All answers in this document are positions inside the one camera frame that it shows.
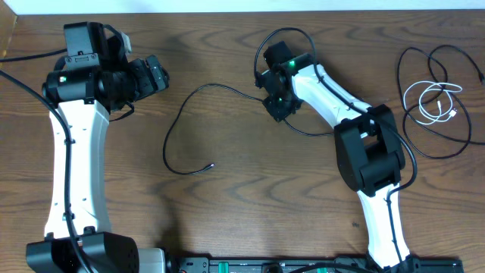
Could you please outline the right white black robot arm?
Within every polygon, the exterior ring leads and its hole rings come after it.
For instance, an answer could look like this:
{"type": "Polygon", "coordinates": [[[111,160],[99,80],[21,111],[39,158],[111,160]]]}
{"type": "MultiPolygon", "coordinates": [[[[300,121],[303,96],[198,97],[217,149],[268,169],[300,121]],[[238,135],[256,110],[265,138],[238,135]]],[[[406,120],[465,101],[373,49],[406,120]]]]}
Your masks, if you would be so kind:
{"type": "Polygon", "coordinates": [[[354,97],[312,55],[296,56],[285,42],[269,46],[264,59],[268,69],[256,75],[256,84],[267,90],[263,104],[274,120],[285,120],[307,102],[333,128],[337,167],[365,214],[371,265],[380,272],[413,272],[398,198],[390,195],[405,167],[402,147],[392,133],[392,111],[354,97]]]}

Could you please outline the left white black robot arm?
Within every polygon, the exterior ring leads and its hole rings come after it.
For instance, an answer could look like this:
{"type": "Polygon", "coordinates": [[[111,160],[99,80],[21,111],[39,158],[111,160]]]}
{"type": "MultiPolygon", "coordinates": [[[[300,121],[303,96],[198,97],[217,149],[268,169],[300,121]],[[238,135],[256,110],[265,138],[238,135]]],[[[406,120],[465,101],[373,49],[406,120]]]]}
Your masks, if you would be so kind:
{"type": "Polygon", "coordinates": [[[164,272],[162,249],[112,232],[104,153],[111,114],[131,115],[136,101],[168,88],[168,73],[155,56],[129,61],[129,37],[110,25],[67,24],[64,37],[67,54],[42,86],[55,142],[52,204],[27,264],[36,272],[164,272]]]}

